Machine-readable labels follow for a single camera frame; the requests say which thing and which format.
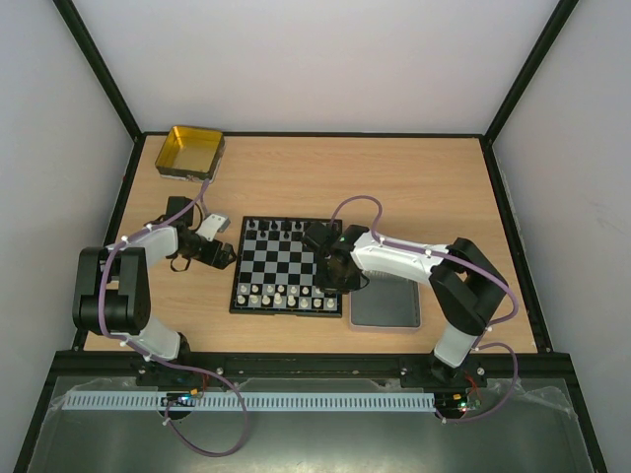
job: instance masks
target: white robotic arm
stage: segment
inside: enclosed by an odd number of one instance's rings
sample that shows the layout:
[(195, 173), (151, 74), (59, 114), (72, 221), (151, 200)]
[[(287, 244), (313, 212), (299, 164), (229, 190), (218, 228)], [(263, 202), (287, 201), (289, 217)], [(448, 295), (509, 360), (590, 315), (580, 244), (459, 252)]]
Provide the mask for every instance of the white robotic arm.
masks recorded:
[(448, 369), (462, 364), (505, 296), (476, 273), (467, 273), (462, 280), (458, 273), (465, 268), (440, 256), (453, 252), (503, 279), (480, 250), (463, 238), (451, 245), (423, 244), (384, 236), (375, 239), (368, 228), (354, 225), (336, 235), (330, 227), (315, 224), (305, 233), (303, 243), (316, 254), (315, 283), (326, 291), (359, 290), (361, 279), (373, 272), (432, 287), (448, 322), (434, 357)]
[[(118, 281), (118, 289), (105, 294), (105, 326), (121, 339), (120, 344), (133, 343), (149, 360), (152, 356), (164, 360), (177, 358), (185, 338), (170, 330), (151, 313), (148, 269), (158, 261), (182, 255), (223, 269), (235, 259), (232, 247), (215, 240), (230, 220), (221, 214), (208, 216), (196, 231), (182, 222), (160, 227), (148, 224), (145, 235), (131, 241), (116, 255), (110, 274)], [(77, 328), (101, 334), (98, 323), (99, 286), (103, 264), (114, 245), (106, 248), (86, 248), (79, 258), (73, 319)]]

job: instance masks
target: white panel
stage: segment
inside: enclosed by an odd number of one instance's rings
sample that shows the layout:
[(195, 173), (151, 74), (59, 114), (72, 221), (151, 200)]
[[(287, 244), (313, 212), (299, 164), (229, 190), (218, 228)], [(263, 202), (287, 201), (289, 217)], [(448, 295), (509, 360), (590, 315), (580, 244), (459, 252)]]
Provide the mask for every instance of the white panel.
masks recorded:
[[(249, 412), (436, 412), (434, 394), (426, 393), (328, 393), (242, 392)], [(156, 411), (168, 404), (166, 392), (71, 391), (65, 411)], [(180, 399), (171, 410), (241, 412), (234, 392), (206, 392), (201, 399)]]
[(77, 0), (143, 130), (484, 132), (556, 0)]
[(631, 467), (630, 42), (631, 3), (580, 2), (496, 146), (609, 471)]
[(131, 141), (52, 2), (2, 2), (0, 63), (0, 471), (13, 471)]

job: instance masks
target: wooden surface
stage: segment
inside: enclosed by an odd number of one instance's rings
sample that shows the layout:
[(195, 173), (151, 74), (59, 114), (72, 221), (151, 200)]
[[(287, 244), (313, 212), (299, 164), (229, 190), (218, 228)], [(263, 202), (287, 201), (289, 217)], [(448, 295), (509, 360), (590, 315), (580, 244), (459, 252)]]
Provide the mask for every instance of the wooden surface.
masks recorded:
[[(154, 161), (164, 136), (147, 138), (119, 235), (130, 235), (160, 216), (170, 195), (194, 197), (198, 184), (162, 178)], [(473, 240), (519, 293), (486, 166), (475, 139), (227, 137), (215, 182), (206, 192), (211, 212), (233, 222), (218, 235), (239, 246), (243, 215), (327, 218), (343, 199), (371, 194), (384, 204), (379, 230), (424, 243)], [(371, 202), (353, 202), (339, 215), (344, 225), (369, 226)], [(194, 351), (280, 353), (429, 353), (445, 318), (430, 288), (421, 287), (422, 326), (412, 334), (352, 331), (348, 298), (344, 317), (228, 312), (235, 265), (220, 271), (194, 262), (174, 273), (167, 260), (149, 273), (152, 313), (186, 335)], [(511, 309), (508, 298), (496, 316)], [(504, 341), (517, 352), (535, 352), (521, 307), (494, 327), (486, 341)], [(87, 350), (120, 350), (90, 334)]]

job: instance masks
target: purple cable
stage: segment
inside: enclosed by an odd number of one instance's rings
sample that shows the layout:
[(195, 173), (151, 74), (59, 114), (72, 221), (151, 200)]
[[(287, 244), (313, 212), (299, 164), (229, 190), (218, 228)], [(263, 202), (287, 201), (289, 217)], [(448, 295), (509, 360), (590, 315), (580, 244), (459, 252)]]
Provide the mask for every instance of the purple cable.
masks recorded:
[[(98, 309), (99, 309), (99, 328), (101, 329), (101, 333), (104, 335), (104, 337), (106, 337), (106, 338), (113, 338), (113, 339), (121, 340), (121, 341), (125, 340), (125, 337), (123, 337), (123, 336), (113, 335), (113, 334), (109, 333), (109, 331), (107, 330), (107, 326), (105, 324), (105, 292), (107, 290), (107, 280), (109, 279), (109, 272), (111, 271), (111, 266), (113, 264), (113, 260), (114, 260), (114, 257), (116, 256), (116, 254), (123, 247), (125, 247), (127, 244), (129, 244), (130, 242), (135, 241), (139, 237), (143, 237), (144, 235), (148, 234), (149, 232), (152, 232), (153, 230), (162, 229), (162, 228), (167, 227), (170, 223), (174, 222), (179, 217), (181, 217), (186, 212), (188, 212), (190, 209), (192, 209), (193, 206), (197, 202), (199, 202), (199, 201), (203, 202), (204, 193), (206, 192), (206, 189), (208, 188), (209, 185), (210, 185), (210, 180), (209, 179), (204, 180), (202, 182), (202, 184), (201, 184), (201, 189), (199, 190), (199, 193), (197, 194), (197, 196), (192, 200), (192, 202), (190, 202), (188, 205), (186, 205), (186, 207), (184, 207), (181, 211), (179, 211), (178, 213), (176, 213), (175, 215), (173, 215), (169, 219), (165, 220), (164, 222), (151, 227), (151, 230), (148, 229), (148, 228), (144, 228), (144, 229), (140, 230), (139, 232), (136, 232), (135, 234), (129, 236), (126, 240), (120, 241), (117, 244), (115, 244), (114, 247), (111, 249), (111, 251), (109, 252), (109, 255), (107, 257), (107, 260), (105, 261), (105, 266), (104, 266), (104, 269), (103, 269), (103, 275), (101, 277), (101, 284), (99, 286), (99, 306), (98, 306)], [(129, 346), (130, 348), (132, 348), (133, 350), (138, 352), (143, 357), (146, 357), (146, 356), (149, 355), (145, 350), (143, 350), (141, 347), (139, 347), (138, 345), (136, 345), (135, 343), (133, 343), (131, 341), (127, 342), (127, 346)], [(160, 363), (161, 365), (164, 365), (165, 367), (173, 368), (174, 370), (184, 370), (184, 371), (188, 371), (188, 372), (200, 372), (202, 374), (208, 374), (209, 376), (215, 377), (216, 379), (219, 379), (221, 382), (226, 384), (226, 386), (228, 386), (230, 389), (232, 389), (235, 392), (235, 394), (237, 394), (237, 397), (239, 398), (239, 402), (240, 402), (241, 407), (242, 407), (242, 409), (244, 411), (244, 417), (245, 417), (243, 433), (241, 434), (241, 437), (239, 438), (237, 443), (232, 448), (230, 448), (230, 449), (228, 449), (226, 451), (218, 452), (218, 453), (204, 450), (202, 448), (199, 448), (198, 446), (193, 445), (190, 441), (188, 441), (181, 434), (181, 432), (173, 425), (173, 422), (169, 418), (169, 407), (170, 406), (167, 406), (167, 409), (165, 410), (165, 418), (168, 420), (169, 427), (174, 432), (174, 434), (177, 436), (177, 438), (185, 446), (187, 446), (188, 448), (190, 448), (194, 452), (199, 453), (200, 455), (209, 456), (209, 457), (213, 457), (213, 458), (230, 455), (230, 454), (234, 453), (235, 451), (239, 450), (242, 446), (244, 446), (245, 440), (247, 439), (247, 436), (249, 435), (249, 417), (248, 417), (247, 408), (245, 406), (245, 402), (244, 402), (243, 397), (241, 396), (241, 393), (239, 392), (239, 390), (231, 382), (229, 382), (223, 376), (220, 376), (220, 375), (218, 375), (218, 374), (216, 374), (214, 372), (210, 372), (210, 371), (205, 370), (203, 368), (187, 367), (187, 366), (184, 366), (184, 365), (177, 365), (177, 364), (170, 363), (168, 360), (165, 360), (165, 359), (160, 358), (160, 357), (155, 357), (155, 356), (151, 356), (150, 360), (152, 360), (154, 362), (157, 362), (157, 363)]]
[[(384, 212), (384, 207), (382, 206), (382, 203), (378, 199), (373, 197), (372, 195), (356, 195), (354, 197), (349, 197), (348, 199), (344, 200), (342, 203), (340, 203), (337, 206), (337, 208), (335, 209), (335, 212), (333, 212), (333, 216), (331, 217), (329, 224), (333, 225), (333, 222), (335, 221), (335, 217), (337, 217), (337, 214), (342, 209), (342, 207), (344, 207), (349, 202), (352, 202), (353, 200), (360, 200), (360, 199), (370, 200), (371, 202), (375, 202), (377, 204), (377, 208), (378, 208), (377, 216), (375, 217), (375, 219), (373, 220), (373, 223), (371, 224), (371, 235), (373, 236), (375, 241), (381, 241), (382, 244), (384, 244), (385, 246), (390, 246), (391, 248), (398, 248), (398, 249), (403, 249), (405, 251), (414, 251), (419, 254), (425, 254), (425, 250), (423, 248), (419, 248), (417, 246), (409, 246), (403, 243), (392, 242), (386, 239), (384, 236), (381, 236), (377, 233), (377, 225), (379, 223), (380, 218), (382, 217), (382, 213)], [(477, 274), (485, 277), (492, 283), (499, 286), (500, 289), (502, 289), (502, 291), (504, 291), (507, 294), (507, 296), (511, 299), (511, 302), (513, 303), (513, 310), (511, 310), (511, 312), (508, 315), (504, 315), (502, 317), (496, 318), (495, 320), (491, 320), (489, 324), (487, 325), (487, 328), (497, 323), (506, 322), (507, 320), (510, 320), (513, 317), (515, 317), (515, 315), (517, 315), (517, 312), (520, 308), (520, 302), (518, 301), (517, 296), (515, 295), (513, 290), (511, 290), (511, 288), (509, 288), (508, 285), (506, 285), (502, 280), (495, 277), (493, 274), (489, 273), (485, 269), (482, 269), (479, 266), (476, 266), (475, 264), (472, 264), (462, 258), (458, 258), (457, 256), (453, 256), (451, 254), (444, 253), (442, 251), (435, 251), (433, 249), (431, 251), (432, 251), (432, 254), (436, 256), (439, 256), (441, 258), (447, 259), (456, 264), (464, 266), (465, 268), (468, 268), (471, 271), (474, 271)], [(473, 347), (477, 346), (481, 338), (482, 336), (480, 336), (480, 338), (478, 338), (475, 341), (475, 343), (473, 344)]]
[[(362, 200), (370, 200), (371, 202), (375, 202), (377, 204), (377, 208), (378, 208), (377, 216), (375, 217), (375, 219), (373, 220), (373, 223), (371, 224), (371, 235), (373, 236), (373, 239), (375, 241), (381, 241), (382, 244), (384, 244), (385, 246), (390, 246), (392, 248), (398, 248), (398, 249), (403, 249), (405, 251), (414, 251), (414, 252), (417, 252), (417, 253), (420, 253), (420, 254), (425, 254), (425, 251), (424, 251), (423, 248), (419, 248), (419, 247), (416, 247), (416, 246), (409, 246), (409, 245), (402, 244), (402, 243), (391, 242), (391, 241), (388, 241), (383, 236), (381, 236), (381, 235), (379, 235), (377, 233), (377, 224), (379, 223), (379, 220), (382, 217), (382, 213), (384, 212), (384, 207), (382, 206), (382, 203), (378, 199), (373, 197), (372, 195), (356, 195), (354, 197), (349, 197), (348, 199), (344, 200), (342, 203), (340, 203), (337, 206), (337, 208), (335, 209), (335, 212), (333, 212), (333, 216), (331, 217), (331, 220), (330, 220), (329, 224), (331, 226), (333, 225), (333, 222), (335, 221), (335, 217), (337, 217), (337, 214), (342, 209), (342, 207), (344, 207), (349, 202), (352, 202), (354, 200), (360, 200), (360, 199), (362, 199)], [(513, 310), (511, 310), (511, 313), (509, 313), (508, 315), (504, 315), (503, 317), (497, 318), (495, 320), (491, 320), (489, 322), (489, 324), (487, 325), (487, 328), (490, 327), (491, 325), (495, 325), (497, 323), (501, 323), (501, 322), (505, 322), (507, 320), (510, 320), (513, 317), (515, 317), (515, 315), (517, 315), (517, 312), (518, 312), (519, 307), (520, 307), (520, 303), (519, 303), (515, 293), (502, 280), (500, 280), (499, 278), (495, 277), (494, 275), (492, 275), (491, 273), (489, 273), (485, 269), (482, 269), (479, 266), (476, 266), (476, 265), (474, 265), (472, 263), (469, 263), (468, 261), (466, 261), (464, 259), (458, 258), (457, 256), (453, 256), (453, 255), (448, 254), (448, 253), (443, 253), (442, 251), (435, 251), (433, 249), (431, 251), (432, 251), (432, 254), (434, 254), (436, 256), (440, 256), (440, 257), (442, 257), (444, 259), (447, 259), (449, 261), (457, 263), (457, 264), (459, 264), (461, 266), (464, 266), (465, 268), (468, 268), (471, 271), (474, 271), (474, 272), (478, 273), (479, 275), (485, 277), (486, 279), (488, 279), (492, 283), (495, 283), (497, 286), (499, 286), (500, 289), (502, 289), (508, 295), (508, 297), (511, 298), (511, 301), (513, 302)], [(475, 342), (473, 343), (473, 348), (477, 347), (477, 344), (480, 343), (480, 340), (482, 339), (483, 336), (484, 336), (484, 334), (480, 335), (477, 338), (477, 340), (475, 340)], [(513, 351), (513, 349), (511, 347), (509, 347), (505, 343), (501, 343), (501, 342), (487, 343), (486, 345), (483, 345), (483, 346), (477, 348), (476, 350), (485, 350), (487, 348), (493, 348), (493, 347), (503, 347), (506, 350), (508, 350), (511, 353), (511, 356), (513, 357), (513, 381), (511, 382), (511, 387), (509, 388), (508, 392), (506, 393), (506, 396), (504, 396), (504, 398), (496, 406), (494, 406), (492, 409), (490, 409), (489, 411), (487, 411), (487, 412), (485, 412), (483, 414), (480, 414), (479, 416), (475, 416), (475, 417), (471, 417), (471, 418), (467, 418), (467, 419), (459, 419), (459, 420), (444, 419), (443, 416), (441, 415), (441, 413), (436, 411), (438, 417), (441, 420), (445, 420), (445, 422), (455, 423), (455, 424), (462, 424), (462, 423), (465, 423), (465, 422), (471, 422), (471, 421), (479, 420), (479, 419), (487, 417), (487, 416), (491, 415), (492, 413), (496, 412), (508, 400), (508, 398), (510, 397), (511, 393), (513, 392), (513, 389), (515, 389), (515, 385), (517, 384), (517, 378), (518, 378), (517, 355), (515, 355), (515, 352)]]
[(483, 412), (479, 416), (467, 417), (466, 419), (446, 419), (437, 409), (436, 415), (445, 424), (464, 424), (467, 422), (480, 421), (484, 419), (485, 417), (488, 417), (491, 414), (497, 412), (506, 403), (506, 401), (509, 400), (509, 397), (511, 397), (511, 394), (513, 393), (513, 390), (515, 389), (515, 386), (517, 385), (517, 378), (519, 374), (517, 355), (515, 354), (515, 352), (513, 351), (511, 347), (509, 347), (506, 343), (502, 343), (502, 342), (487, 343), (486, 345), (482, 345), (481, 347), (479, 347), (478, 350), (486, 350), (487, 348), (493, 348), (493, 347), (502, 347), (502, 348), (507, 349), (509, 353), (511, 354), (511, 357), (513, 358), (513, 379), (511, 379), (511, 385), (509, 386), (509, 390), (506, 392), (505, 396), (502, 398), (500, 402), (498, 402), (491, 409), (489, 409), (486, 412)]
[(174, 370), (186, 370), (188, 372), (200, 372), (202, 374), (208, 374), (209, 376), (213, 376), (213, 377), (219, 379), (221, 382), (226, 384), (230, 389), (232, 389), (235, 394), (237, 394), (237, 397), (239, 398), (239, 403), (241, 404), (241, 408), (244, 411), (244, 414), (245, 414), (244, 429), (243, 429), (242, 434), (239, 437), (239, 440), (237, 441), (237, 443), (235, 443), (235, 445), (232, 448), (229, 448), (226, 451), (214, 452), (214, 451), (204, 450), (203, 448), (199, 448), (197, 445), (192, 444), (177, 429), (177, 427), (174, 425), (173, 421), (169, 417), (169, 410), (171, 409), (171, 406), (172, 406), (173, 402), (169, 403), (167, 405), (167, 408), (165, 409), (165, 421), (167, 422), (167, 425), (169, 426), (169, 428), (173, 431), (173, 433), (177, 436), (177, 438), (185, 446), (187, 446), (188, 448), (193, 450), (195, 453), (199, 453), (200, 455), (208, 456), (208, 457), (211, 457), (211, 458), (219, 458), (219, 457), (222, 457), (222, 456), (232, 455), (237, 450), (239, 450), (242, 446), (244, 446), (245, 441), (247, 440), (247, 436), (249, 435), (249, 415), (247, 414), (247, 408), (245, 406), (244, 398), (241, 396), (241, 393), (239, 392), (239, 390), (237, 389), (236, 386), (234, 386), (231, 382), (229, 382), (223, 376), (220, 376), (220, 375), (216, 374), (215, 372), (210, 372), (209, 370), (205, 370), (205, 369), (197, 368), (197, 367), (185, 367), (183, 365), (176, 365), (174, 363), (170, 363), (170, 362), (168, 362), (166, 360), (161, 360), (161, 359), (158, 359), (158, 358), (154, 358), (154, 360), (157, 361), (158, 363), (160, 363), (161, 365), (164, 365), (165, 367), (168, 367), (168, 368), (173, 368)]
[[(163, 229), (164, 227), (167, 227), (170, 223), (174, 222), (179, 217), (181, 217), (186, 212), (188, 212), (190, 209), (192, 209), (195, 203), (197, 203), (203, 197), (209, 185), (210, 185), (210, 180), (209, 179), (204, 180), (201, 184), (201, 189), (199, 190), (199, 193), (192, 200), (192, 202), (189, 202), (186, 207), (181, 209), (179, 212), (177, 212), (175, 215), (173, 215), (169, 219), (165, 220), (164, 222), (156, 226), (153, 226), (152, 230)], [(136, 232), (132, 236), (129, 236), (127, 238), (127, 241), (123, 240), (123, 241), (118, 242), (111, 249), (111, 251), (109, 252), (109, 255), (107, 256), (107, 260), (105, 261), (105, 267), (103, 269), (103, 276), (101, 277), (101, 285), (99, 288), (99, 328), (101, 329), (101, 333), (104, 335), (104, 337), (115, 338), (116, 340), (124, 340), (124, 337), (110, 334), (105, 325), (105, 291), (107, 290), (107, 280), (109, 279), (109, 272), (111, 271), (111, 265), (113, 264), (114, 257), (123, 247), (127, 245), (128, 242), (133, 242), (139, 237), (143, 237), (144, 235), (148, 234), (152, 230), (149, 230), (148, 228), (144, 228)]]

